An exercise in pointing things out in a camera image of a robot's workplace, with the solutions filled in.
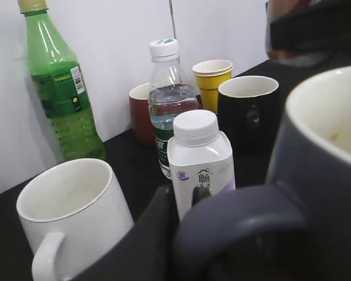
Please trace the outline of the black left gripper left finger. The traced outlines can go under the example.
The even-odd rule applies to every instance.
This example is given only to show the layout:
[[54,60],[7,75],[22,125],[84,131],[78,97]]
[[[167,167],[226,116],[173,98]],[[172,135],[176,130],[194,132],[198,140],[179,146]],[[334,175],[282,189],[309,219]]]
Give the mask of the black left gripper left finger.
[[165,184],[128,234],[74,280],[169,280],[175,225],[173,186]]

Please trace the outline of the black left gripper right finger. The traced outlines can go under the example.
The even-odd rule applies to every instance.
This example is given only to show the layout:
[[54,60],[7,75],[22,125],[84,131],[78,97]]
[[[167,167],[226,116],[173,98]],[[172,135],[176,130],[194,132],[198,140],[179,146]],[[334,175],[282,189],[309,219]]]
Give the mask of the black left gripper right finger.
[[207,187],[196,186],[192,191],[192,208],[200,201],[210,197],[212,194]]

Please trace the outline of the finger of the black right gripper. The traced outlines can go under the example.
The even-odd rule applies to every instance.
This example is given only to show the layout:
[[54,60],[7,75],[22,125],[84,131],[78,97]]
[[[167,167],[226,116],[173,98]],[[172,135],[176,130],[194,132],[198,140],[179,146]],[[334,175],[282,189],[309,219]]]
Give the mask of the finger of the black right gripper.
[[351,54],[351,1],[270,1],[269,58],[311,67]]

